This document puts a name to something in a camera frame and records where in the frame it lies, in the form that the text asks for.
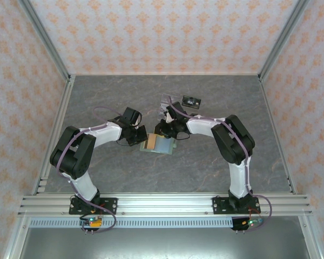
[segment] aluminum frame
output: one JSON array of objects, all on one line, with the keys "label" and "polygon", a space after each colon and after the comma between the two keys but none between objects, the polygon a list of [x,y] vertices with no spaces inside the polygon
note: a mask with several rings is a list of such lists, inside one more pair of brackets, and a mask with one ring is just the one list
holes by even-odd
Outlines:
[{"label": "aluminum frame", "polygon": [[23,251],[26,235],[28,234],[31,218],[23,217],[16,220],[11,238],[9,240],[4,259],[20,258]]},{"label": "aluminum frame", "polygon": [[281,158],[282,158],[282,163],[283,163],[283,166],[285,168],[285,172],[287,174],[287,180],[289,182],[291,192],[293,194],[296,194],[296,183],[295,183],[295,180],[294,180],[294,178],[293,178],[293,176],[291,174],[290,165],[287,163],[287,160],[286,160],[285,155],[284,155],[285,150],[284,150],[283,146],[281,145],[280,137],[279,137],[279,135],[277,133],[277,129],[276,129],[275,122],[274,122],[274,119],[273,119],[273,116],[272,116],[272,112],[270,110],[269,101],[268,101],[268,98],[266,97],[263,82],[260,82],[260,88],[261,88],[261,91],[262,91],[262,94],[263,94],[263,98],[264,98],[264,101],[265,101],[265,104],[266,104],[266,108],[268,110],[268,114],[269,114],[269,117],[270,117],[270,122],[271,122],[272,129],[273,129],[275,137],[276,137],[277,146],[278,146],[279,151],[280,151],[280,155],[281,155]]},{"label": "aluminum frame", "polygon": [[59,101],[58,111],[53,120],[52,131],[49,136],[49,143],[47,149],[44,153],[44,158],[39,170],[39,177],[34,184],[32,195],[35,195],[39,192],[44,192],[46,181],[48,179],[49,171],[51,165],[49,163],[49,157],[58,142],[58,137],[61,132],[61,127],[65,117],[66,109],[70,100],[73,83],[75,82],[75,76],[71,76],[70,79],[66,81],[63,94]]},{"label": "aluminum frame", "polygon": [[55,62],[55,65],[59,71],[59,73],[64,77],[64,79],[69,79],[70,74],[67,71],[67,68],[62,61],[58,51],[56,50],[52,40],[50,39],[46,29],[44,28],[41,20],[39,19],[35,8],[33,8],[30,0],[18,0],[25,11],[26,15],[32,22],[33,27],[35,28],[38,36],[40,37],[41,41],[43,42],[44,46],[46,47],[47,51],[49,52],[51,58]]},{"label": "aluminum frame", "polygon": [[299,222],[310,258],[324,259],[324,246],[320,242],[321,235],[316,218],[299,216]]},{"label": "aluminum frame", "polygon": [[[74,194],[38,194],[25,196],[18,217],[77,217],[69,215],[70,197]],[[228,197],[228,193],[108,193],[101,197],[116,197],[118,217],[214,217],[212,198]],[[292,193],[262,193],[269,198],[272,216],[312,215],[307,195]],[[260,199],[262,215],[269,213],[268,203]],[[246,216],[248,214],[222,214]]]},{"label": "aluminum frame", "polygon": [[291,16],[289,17],[286,25],[282,29],[279,38],[277,39],[275,45],[273,46],[268,58],[266,59],[261,72],[258,74],[259,80],[261,82],[269,74],[271,67],[275,63],[278,55],[283,49],[283,46],[287,42],[289,35],[292,33],[293,29],[298,23],[299,18],[302,16],[303,11],[306,8],[308,2],[309,0],[299,0],[295,5],[295,8],[293,9]]}]

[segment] black object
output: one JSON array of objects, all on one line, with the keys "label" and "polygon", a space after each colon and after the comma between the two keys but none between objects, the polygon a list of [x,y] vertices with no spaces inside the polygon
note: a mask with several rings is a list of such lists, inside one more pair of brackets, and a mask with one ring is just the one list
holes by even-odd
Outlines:
[{"label": "black object", "polygon": [[250,208],[256,209],[260,213],[260,206],[256,205],[259,205],[258,198],[253,197],[250,194],[238,199],[231,192],[229,192],[229,197],[216,196],[212,198],[212,208],[214,214],[249,214]]},{"label": "black object", "polygon": [[[117,206],[118,206],[118,199],[117,198],[102,198],[98,197],[97,201],[93,200],[92,203],[96,205],[101,205],[103,208],[113,212],[116,214],[117,212]],[[70,204],[70,215],[109,215],[108,212],[105,212],[104,210],[95,208],[86,202],[84,202],[81,198],[74,196],[71,198],[71,204]]]},{"label": "black object", "polygon": [[[79,129],[69,126],[61,135],[58,144],[54,148],[49,162],[57,166],[62,152],[71,139],[80,132]],[[80,135],[73,143],[72,147],[78,146],[76,151],[67,150],[65,157],[60,165],[60,170],[66,172],[73,179],[83,176],[89,167],[96,137],[88,134]]]},{"label": "black object", "polygon": [[[186,111],[182,108],[180,102],[173,103],[173,106],[180,112],[187,115]],[[156,125],[154,133],[158,135],[163,135],[166,138],[177,138],[178,133],[185,132],[191,134],[188,130],[186,123],[188,118],[176,112],[171,106],[167,107],[167,112],[173,119],[173,121],[167,123],[166,120],[161,119],[160,123]]]},{"label": "black object", "polygon": [[126,139],[129,146],[134,146],[147,140],[147,134],[144,125],[135,128],[133,126],[122,123],[120,120],[111,120],[111,122],[118,124],[122,128],[119,140]]},{"label": "black object", "polygon": [[199,98],[183,96],[181,104],[183,106],[199,110],[201,100]]},{"label": "black object", "polygon": [[[248,155],[251,156],[255,142],[239,118],[236,115],[230,115],[226,118],[225,123],[232,127],[240,141],[244,144]],[[229,130],[224,125],[217,124],[211,128],[211,131],[223,158],[228,163],[241,164],[245,159],[245,152],[238,141],[230,135]]]},{"label": "black object", "polygon": [[119,117],[118,121],[122,122],[125,125],[134,125],[140,115],[140,112],[127,107],[124,114]]},{"label": "black object", "polygon": [[239,218],[239,219],[232,219],[233,221],[233,227],[231,229],[233,229],[234,231],[243,231],[243,230],[247,230],[249,228],[249,224],[245,223],[249,221],[249,217],[243,217],[243,218]]}]

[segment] wallpaper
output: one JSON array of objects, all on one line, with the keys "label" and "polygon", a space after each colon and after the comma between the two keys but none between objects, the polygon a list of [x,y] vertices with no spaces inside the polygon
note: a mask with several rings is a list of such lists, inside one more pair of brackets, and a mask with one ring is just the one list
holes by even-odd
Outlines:
[{"label": "wallpaper", "polygon": [[0,258],[31,194],[64,80],[17,0],[0,0]]},{"label": "wallpaper", "polygon": [[71,74],[258,74],[297,0],[32,0]]},{"label": "wallpaper", "polygon": [[324,243],[324,0],[310,1],[264,86],[297,190],[310,194]]}]

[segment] white strip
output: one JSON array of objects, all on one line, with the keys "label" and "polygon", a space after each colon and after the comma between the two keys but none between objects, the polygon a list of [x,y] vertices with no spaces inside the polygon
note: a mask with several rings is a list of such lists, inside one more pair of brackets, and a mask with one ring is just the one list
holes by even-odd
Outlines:
[{"label": "white strip", "polygon": [[[33,217],[30,228],[79,228],[82,222],[74,217]],[[113,219],[103,218],[102,227],[113,224]],[[232,228],[231,217],[119,217],[115,228]]]}]

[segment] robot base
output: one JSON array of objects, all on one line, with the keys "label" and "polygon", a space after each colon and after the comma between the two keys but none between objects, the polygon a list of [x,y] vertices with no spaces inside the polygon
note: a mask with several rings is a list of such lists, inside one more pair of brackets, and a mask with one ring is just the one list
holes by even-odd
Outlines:
[{"label": "robot base", "polygon": [[[116,214],[117,212],[117,205],[118,205],[118,199],[117,198],[99,198],[99,206],[113,212]],[[109,215],[108,212],[105,212],[100,209],[94,210],[92,206],[85,203],[83,200],[81,200],[79,197],[74,196],[71,198],[71,204],[70,204],[70,215]]]},{"label": "robot base", "polygon": [[261,212],[257,197],[247,194],[238,199],[231,192],[229,192],[229,197],[216,196],[212,198],[212,208],[214,214],[257,214],[255,210]]}]

